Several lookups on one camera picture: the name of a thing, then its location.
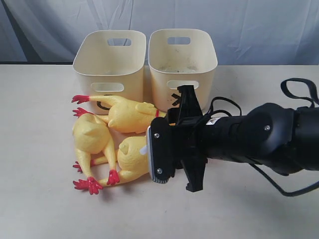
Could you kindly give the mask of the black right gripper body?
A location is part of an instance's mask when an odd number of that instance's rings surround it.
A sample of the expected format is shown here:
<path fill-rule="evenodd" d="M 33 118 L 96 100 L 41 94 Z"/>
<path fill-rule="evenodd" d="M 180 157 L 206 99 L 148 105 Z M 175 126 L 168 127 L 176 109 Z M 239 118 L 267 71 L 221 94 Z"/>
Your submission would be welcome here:
<path fill-rule="evenodd" d="M 207 158 L 200 152 L 197 136 L 199 131 L 211 119 L 211 116 L 222 113 L 231 116 L 226 110 L 214 111 L 211 107 L 206 114 L 202 113 L 193 85 L 182 85 L 177 88 L 180 96 L 176 98 L 174 107 L 168 109 L 166 120 L 172 126 L 173 165 L 183 169 L 188 184 L 186 190 L 197 192 L 203 190 L 203 177 Z"/>

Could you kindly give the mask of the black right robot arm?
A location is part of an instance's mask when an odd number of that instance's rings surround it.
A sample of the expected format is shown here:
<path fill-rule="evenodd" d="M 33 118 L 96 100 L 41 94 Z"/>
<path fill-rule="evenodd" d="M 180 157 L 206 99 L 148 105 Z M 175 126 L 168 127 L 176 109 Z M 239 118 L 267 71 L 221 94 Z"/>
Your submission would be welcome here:
<path fill-rule="evenodd" d="M 180 86 L 166 119 L 172 124 L 172 143 L 177 168 L 188 178 L 186 189 L 203 188 L 209 158 L 247 163 L 255 170 L 264 165 L 289 176 L 301 170 L 319 168 L 319 97 L 316 85 L 307 85 L 310 106 L 284 108 L 264 103 L 247 115 L 233 116 L 209 107 L 201 113 L 193 86 Z"/>

